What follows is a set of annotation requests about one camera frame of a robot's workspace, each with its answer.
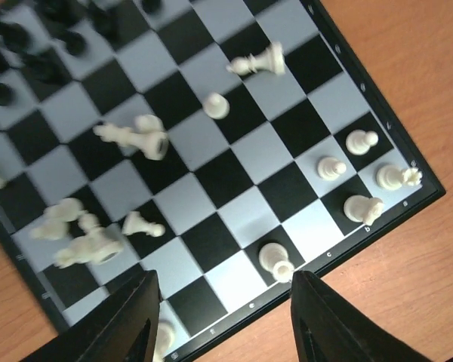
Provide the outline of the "black and grey chessboard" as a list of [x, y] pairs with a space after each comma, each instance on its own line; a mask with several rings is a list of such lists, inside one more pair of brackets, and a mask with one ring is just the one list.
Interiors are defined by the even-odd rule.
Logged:
[[[191, 361], [288, 295], [261, 268], [263, 245], [325, 273], [444, 195], [444, 188], [318, 1], [38, 1], [0, 5], [0, 244], [64, 332], [127, 279], [153, 268], [168, 361]], [[283, 46], [285, 73], [228, 72]], [[213, 119], [211, 93], [230, 104]], [[379, 140], [347, 151], [354, 130]], [[347, 171], [322, 179], [335, 157]], [[417, 167], [390, 191], [377, 171]], [[371, 226], [344, 215], [380, 198]], [[163, 236], [123, 235], [138, 211]], [[124, 249], [100, 265], [54, 265], [95, 228]]]

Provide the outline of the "white knight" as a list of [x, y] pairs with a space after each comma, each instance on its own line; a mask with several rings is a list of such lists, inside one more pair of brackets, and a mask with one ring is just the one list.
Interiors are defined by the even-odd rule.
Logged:
[[174, 326], [168, 321], [159, 321], [153, 362], [163, 362], [167, 350], [174, 344], [176, 333]]

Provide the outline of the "white chess piece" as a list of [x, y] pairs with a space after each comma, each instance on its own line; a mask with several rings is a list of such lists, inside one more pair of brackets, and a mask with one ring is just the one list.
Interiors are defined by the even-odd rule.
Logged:
[[367, 226], [371, 226], [383, 210], [384, 202], [380, 198], [353, 195], [344, 202], [344, 215], [353, 222], [361, 222]]
[[347, 171], [347, 165], [335, 157], [324, 157], [317, 164], [318, 175], [328, 181], [333, 181]]
[[276, 75], [285, 73], [285, 58], [280, 42], [272, 42], [261, 54], [233, 59], [226, 70], [237, 75], [247, 75], [259, 71], [268, 71]]

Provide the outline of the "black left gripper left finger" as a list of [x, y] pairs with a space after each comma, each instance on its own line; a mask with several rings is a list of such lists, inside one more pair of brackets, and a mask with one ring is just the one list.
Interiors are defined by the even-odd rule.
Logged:
[[24, 361], [152, 361], [159, 325], [155, 271], [133, 276], [90, 314]]

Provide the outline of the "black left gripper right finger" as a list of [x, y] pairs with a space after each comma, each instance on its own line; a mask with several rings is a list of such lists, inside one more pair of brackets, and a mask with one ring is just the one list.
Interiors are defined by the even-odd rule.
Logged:
[[311, 271], [291, 283], [291, 322], [300, 361], [428, 361], [367, 318]]

